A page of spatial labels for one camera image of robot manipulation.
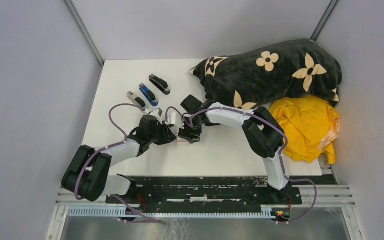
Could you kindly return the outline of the black stapler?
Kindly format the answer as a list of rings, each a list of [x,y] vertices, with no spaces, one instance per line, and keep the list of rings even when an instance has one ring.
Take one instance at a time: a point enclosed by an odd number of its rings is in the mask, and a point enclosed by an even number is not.
[[[149,75],[149,81],[156,86],[164,95],[169,95],[171,90],[168,83],[154,74]]]

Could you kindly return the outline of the beige stapler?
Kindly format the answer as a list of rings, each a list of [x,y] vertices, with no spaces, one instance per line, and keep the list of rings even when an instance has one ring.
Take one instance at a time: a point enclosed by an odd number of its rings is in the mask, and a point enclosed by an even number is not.
[[[126,93],[128,99],[136,106],[138,106],[139,108],[141,109],[146,109],[147,105],[145,103],[145,101],[140,98],[138,95],[136,95],[135,93],[133,93],[132,91],[128,91]]]

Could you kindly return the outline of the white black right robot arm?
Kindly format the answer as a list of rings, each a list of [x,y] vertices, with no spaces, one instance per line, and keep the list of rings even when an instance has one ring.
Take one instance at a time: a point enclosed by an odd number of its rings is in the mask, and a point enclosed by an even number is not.
[[[242,129],[252,151],[263,160],[271,187],[269,199],[282,204],[289,198],[291,184],[280,152],[286,135],[265,107],[239,109],[212,100],[201,102],[193,95],[187,96],[180,105],[188,114],[182,118],[184,125],[179,129],[180,138],[191,144],[199,142],[202,126],[224,125]]]

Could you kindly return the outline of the staple box with staples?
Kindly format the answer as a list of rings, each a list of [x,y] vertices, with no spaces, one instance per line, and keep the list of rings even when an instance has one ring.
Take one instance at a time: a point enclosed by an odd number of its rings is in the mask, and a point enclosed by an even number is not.
[[[184,139],[184,138],[180,138],[178,137],[176,140],[173,141],[174,143],[188,143],[189,141]]]

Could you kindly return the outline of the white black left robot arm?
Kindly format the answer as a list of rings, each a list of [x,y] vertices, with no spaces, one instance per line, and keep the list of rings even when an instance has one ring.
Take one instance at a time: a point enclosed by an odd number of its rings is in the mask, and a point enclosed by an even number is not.
[[[170,125],[155,116],[145,115],[132,134],[120,142],[101,148],[80,146],[62,177],[61,187],[78,200],[94,202],[101,196],[118,195],[123,202],[132,203],[138,195],[133,179],[110,175],[110,168],[143,155],[152,144],[166,145],[176,139]]]

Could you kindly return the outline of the blue stapler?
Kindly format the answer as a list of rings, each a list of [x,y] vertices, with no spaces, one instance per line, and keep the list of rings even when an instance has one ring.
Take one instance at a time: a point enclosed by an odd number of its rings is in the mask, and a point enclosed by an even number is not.
[[[158,106],[159,102],[155,96],[155,94],[143,83],[139,85],[140,92],[144,95],[147,101],[150,103],[152,107]]]

